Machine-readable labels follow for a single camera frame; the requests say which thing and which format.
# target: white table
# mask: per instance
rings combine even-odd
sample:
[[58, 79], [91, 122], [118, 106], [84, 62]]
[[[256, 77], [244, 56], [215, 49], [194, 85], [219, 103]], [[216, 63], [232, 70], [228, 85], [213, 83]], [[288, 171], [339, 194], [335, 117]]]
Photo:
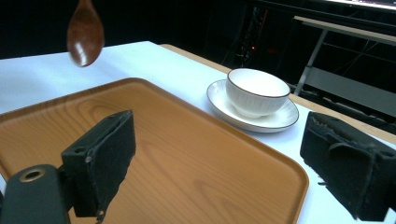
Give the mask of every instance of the white table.
[[[126, 77], [142, 77], [175, 96], [215, 115], [206, 88], [226, 74], [150, 42], [105, 48], [91, 66], [80, 68], [67, 53], [0, 61], [0, 113], [61, 97]], [[300, 118], [281, 133], [247, 133], [289, 156], [309, 176], [299, 223], [356, 223], [348, 211], [323, 186], [300, 157], [300, 145], [309, 109], [297, 105]], [[389, 210], [386, 223], [395, 223]]]

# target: white plate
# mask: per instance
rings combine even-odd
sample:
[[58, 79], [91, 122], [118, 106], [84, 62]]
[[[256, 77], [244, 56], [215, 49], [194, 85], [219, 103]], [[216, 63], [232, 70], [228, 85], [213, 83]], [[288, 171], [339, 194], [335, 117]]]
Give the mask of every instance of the white plate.
[[216, 81], [207, 88], [207, 98], [216, 113], [236, 127], [257, 133], [277, 133], [288, 129], [299, 118], [297, 106], [290, 99], [274, 114], [250, 119], [236, 112], [225, 90], [226, 80]]

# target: tray rim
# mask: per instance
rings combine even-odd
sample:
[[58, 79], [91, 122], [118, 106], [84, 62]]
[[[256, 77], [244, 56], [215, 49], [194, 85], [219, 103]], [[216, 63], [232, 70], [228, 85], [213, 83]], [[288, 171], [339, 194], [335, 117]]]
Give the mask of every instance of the tray rim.
[[[296, 210], [296, 213], [295, 213], [295, 216], [293, 219], [293, 223], [297, 222], [298, 217], [301, 213], [301, 209], [304, 204], [304, 200], [305, 200], [305, 197], [306, 197], [306, 194], [308, 191], [308, 187], [309, 187], [309, 177], [308, 177], [305, 169], [303, 168], [303, 166], [301, 166], [297, 161], [293, 160], [289, 156], [273, 149], [272, 147], [265, 145], [264, 143], [260, 142], [259, 140], [254, 139], [253, 137], [249, 136], [248, 134], [238, 130], [237, 128], [235, 128], [233, 125], [227, 123], [226, 121], [219, 119], [216, 116], [213, 116], [211, 114], [208, 114], [207, 112], [196, 107], [195, 105], [192, 105], [189, 102], [186, 102], [186, 101], [180, 99], [179, 97], [175, 96], [171, 92], [166, 91], [166, 90], [162, 89], [161, 87], [149, 82], [146, 79], [140, 78], [140, 77], [127, 77], [127, 78], [119, 79], [119, 80], [112, 81], [112, 82], [109, 82], [109, 83], [106, 83], [103, 85], [89, 88], [87, 90], [77, 91], [77, 92], [74, 92], [71, 94], [66, 94], [64, 96], [53, 98], [48, 101], [44, 101], [41, 103], [28, 105], [26, 107], [22, 107], [22, 108], [19, 108], [16, 110], [8, 111], [8, 112], [0, 115], [0, 125], [2, 125], [3, 123], [7, 123], [9, 121], [12, 121], [13, 119], [19, 119], [23, 116], [33, 114], [33, 113], [38, 112], [43, 109], [48, 109], [50, 107], [63, 105], [68, 102], [79, 100], [81, 98], [88, 97], [91, 94], [96, 94], [96, 93], [99, 93], [102, 91], [111, 91], [113, 88], [117, 88], [118, 86], [128, 85], [131, 83], [134, 83], [134, 84], [138, 83], [138, 84], [144, 85], [145, 87], [150, 88], [151, 90], [160, 91], [164, 97], [166, 97], [166, 98], [171, 97], [173, 101], [175, 101], [178, 105], [182, 105], [186, 109], [190, 110], [191, 113], [197, 114], [198, 116], [203, 117], [204, 119], [208, 119], [210, 122], [212, 122], [216, 125], [219, 125], [220, 127], [223, 127], [224, 129], [227, 130], [227, 132], [229, 132], [230, 134], [232, 134], [234, 136], [237, 136], [244, 142], [251, 144], [253, 147], [257, 148], [259, 151], [264, 152], [264, 153], [268, 154], [269, 156], [276, 158], [277, 160], [280, 160], [284, 164], [288, 165], [290, 167], [290, 169], [292, 169], [300, 177], [300, 179], [302, 181], [304, 181], [304, 187], [302, 188], [301, 200], [299, 200], [298, 209]], [[0, 162], [0, 172], [5, 180], [9, 180], [9, 178], [12, 176], [12, 174], [10, 174], [9, 171], [7, 170], [7, 167], [5, 167], [2, 162]]]

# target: wooden spoon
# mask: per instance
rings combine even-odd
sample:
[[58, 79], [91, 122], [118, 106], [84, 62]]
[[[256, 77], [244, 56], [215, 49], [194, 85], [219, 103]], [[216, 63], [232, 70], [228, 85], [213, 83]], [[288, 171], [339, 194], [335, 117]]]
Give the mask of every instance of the wooden spoon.
[[91, 0], [79, 0], [67, 29], [67, 49], [79, 66], [88, 66], [99, 56], [105, 35]]

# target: wooden tray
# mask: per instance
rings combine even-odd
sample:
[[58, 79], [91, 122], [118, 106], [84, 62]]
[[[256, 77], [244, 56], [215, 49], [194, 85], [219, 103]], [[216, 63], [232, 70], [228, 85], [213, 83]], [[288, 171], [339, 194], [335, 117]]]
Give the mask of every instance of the wooden tray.
[[[102, 118], [134, 111], [136, 155], [105, 223], [293, 223], [308, 178], [296, 162], [142, 79], [0, 116], [5, 179], [60, 153]], [[94, 223], [75, 218], [72, 223]]]

